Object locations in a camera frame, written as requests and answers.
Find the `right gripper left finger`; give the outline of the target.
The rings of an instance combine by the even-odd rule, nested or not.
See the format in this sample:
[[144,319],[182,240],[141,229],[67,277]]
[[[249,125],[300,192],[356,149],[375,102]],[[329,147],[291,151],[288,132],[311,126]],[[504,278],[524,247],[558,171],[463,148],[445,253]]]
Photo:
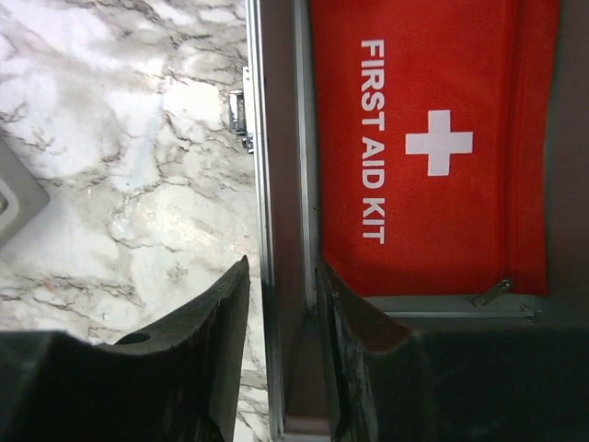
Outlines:
[[1,335],[5,441],[229,441],[250,293],[247,260],[114,344]]

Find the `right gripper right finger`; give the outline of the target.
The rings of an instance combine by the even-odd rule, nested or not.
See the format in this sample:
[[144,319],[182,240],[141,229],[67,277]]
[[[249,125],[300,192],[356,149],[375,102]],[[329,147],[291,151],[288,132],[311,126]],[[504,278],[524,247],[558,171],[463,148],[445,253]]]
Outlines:
[[318,272],[334,441],[584,441],[588,330],[399,322]]

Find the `grey plastic divided tray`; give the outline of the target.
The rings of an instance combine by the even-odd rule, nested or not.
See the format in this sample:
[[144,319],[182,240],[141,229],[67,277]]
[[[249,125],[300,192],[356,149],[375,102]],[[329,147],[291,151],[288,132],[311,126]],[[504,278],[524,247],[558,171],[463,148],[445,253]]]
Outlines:
[[0,243],[5,246],[51,198],[4,140],[1,140],[0,181]]

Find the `red first aid pouch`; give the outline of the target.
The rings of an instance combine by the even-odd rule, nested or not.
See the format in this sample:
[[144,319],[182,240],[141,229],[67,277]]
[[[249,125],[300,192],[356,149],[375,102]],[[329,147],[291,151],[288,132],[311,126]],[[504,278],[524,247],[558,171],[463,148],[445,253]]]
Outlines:
[[557,1],[314,1],[323,254],[362,297],[548,292]]

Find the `grey metal medicine case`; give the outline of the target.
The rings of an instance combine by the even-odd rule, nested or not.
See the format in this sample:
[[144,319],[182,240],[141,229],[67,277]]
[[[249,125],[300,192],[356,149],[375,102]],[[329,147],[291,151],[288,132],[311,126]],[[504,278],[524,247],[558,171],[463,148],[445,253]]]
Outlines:
[[[312,2],[247,2],[248,65],[229,105],[230,129],[255,158],[274,441],[334,441],[318,312],[319,269],[334,269],[323,254]],[[557,2],[544,146],[548,292],[516,294],[502,280],[476,295],[362,297],[341,278],[390,318],[588,330],[588,5]]]

